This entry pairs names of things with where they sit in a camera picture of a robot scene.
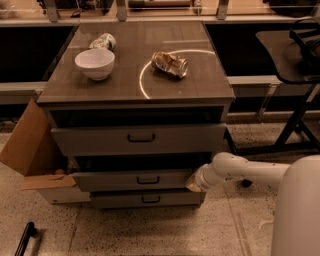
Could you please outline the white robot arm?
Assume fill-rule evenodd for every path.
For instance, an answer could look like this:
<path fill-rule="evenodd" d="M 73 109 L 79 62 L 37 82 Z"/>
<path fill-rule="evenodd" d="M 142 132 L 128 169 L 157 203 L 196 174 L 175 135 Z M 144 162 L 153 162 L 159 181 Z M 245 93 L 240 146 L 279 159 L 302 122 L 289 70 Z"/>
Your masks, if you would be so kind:
<path fill-rule="evenodd" d="M 186 181 L 192 192 L 248 180 L 277 192 L 271 256 L 320 256 L 320 156 L 291 164 L 250 161 L 228 152 L 216 154 Z"/>

